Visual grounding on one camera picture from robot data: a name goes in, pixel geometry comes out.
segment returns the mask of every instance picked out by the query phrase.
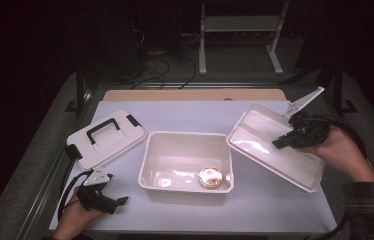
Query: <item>sleeve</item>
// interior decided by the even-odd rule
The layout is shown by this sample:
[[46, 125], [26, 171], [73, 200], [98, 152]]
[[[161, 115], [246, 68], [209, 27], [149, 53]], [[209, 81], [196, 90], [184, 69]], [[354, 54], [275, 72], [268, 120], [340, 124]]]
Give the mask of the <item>sleeve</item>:
[[350, 239], [374, 239], [374, 183], [346, 184], [343, 191]]

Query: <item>black handle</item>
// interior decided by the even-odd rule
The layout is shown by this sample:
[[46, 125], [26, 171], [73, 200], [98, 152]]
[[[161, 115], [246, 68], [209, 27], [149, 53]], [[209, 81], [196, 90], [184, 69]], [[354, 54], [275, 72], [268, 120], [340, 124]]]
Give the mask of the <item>black handle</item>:
[[94, 133], [95, 131], [97, 131], [97, 130], [103, 128], [104, 126], [106, 126], [106, 125], [108, 125], [108, 124], [111, 124], [111, 123], [113, 123], [113, 124], [115, 125], [116, 130], [119, 130], [119, 129], [120, 129], [119, 126], [118, 126], [118, 124], [116, 123], [115, 119], [114, 119], [114, 118], [111, 118], [111, 119], [106, 120], [106, 121], [100, 123], [99, 125], [95, 126], [94, 128], [92, 128], [92, 129], [90, 129], [90, 130], [87, 131], [87, 136], [88, 136], [88, 138], [90, 139], [91, 145], [93, 145], [93, 144], [96, 143], [96, 141], [94, 141], [94, 139], [93, 139], [93, 137], [91, 136], [91, 134]]

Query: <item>metal tin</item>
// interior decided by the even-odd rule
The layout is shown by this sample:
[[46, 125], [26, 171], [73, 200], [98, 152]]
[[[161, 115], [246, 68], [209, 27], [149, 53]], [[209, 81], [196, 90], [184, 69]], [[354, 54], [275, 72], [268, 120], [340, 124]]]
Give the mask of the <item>metal tin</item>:
[[205, 188], [217, 188], [222, 183], [222, 173], [216, 167], [205, 167], [199, 173], [199, 181]]

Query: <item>hand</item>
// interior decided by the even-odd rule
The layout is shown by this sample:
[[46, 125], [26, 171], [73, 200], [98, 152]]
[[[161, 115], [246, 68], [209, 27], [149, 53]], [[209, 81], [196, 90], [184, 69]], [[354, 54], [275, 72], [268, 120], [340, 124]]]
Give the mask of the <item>hand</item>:
[[78, 200], [77, 191], [78, 187], [74, 189], [74, 194], [63, 211], [59, 224], [53, 234], [54, 239], [73, 239], [78, 236], [90, 222], [104, 214], [95, 209], [86, 210]]
[[331, 126], [327, 139], [318, 146], [297, 149], [312, 153], [333, 168], [347, 174], [353, 182], [374, 182], [374, 171], [356, 143], [344, 130]]

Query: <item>box lid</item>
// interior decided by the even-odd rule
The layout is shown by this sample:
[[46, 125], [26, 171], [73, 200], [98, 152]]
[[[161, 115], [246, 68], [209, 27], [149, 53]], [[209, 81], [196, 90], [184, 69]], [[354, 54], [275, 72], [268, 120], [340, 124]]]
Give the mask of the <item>box lid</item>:
[[289, 103], [285, 114], [254, 103], [246, 110], [228, 135], [228, 144], [236, 151], [307, 192], [317, 190], [325, 163], [320, 158], [291, 147], [277, 149], [272, 141], [290, 132], [288, 119], [300, 111], [324, 89]]
[[136, 119], [119, 110], [70, 135], [65, 150], [87, 171], [109, 164], [145, 138]]

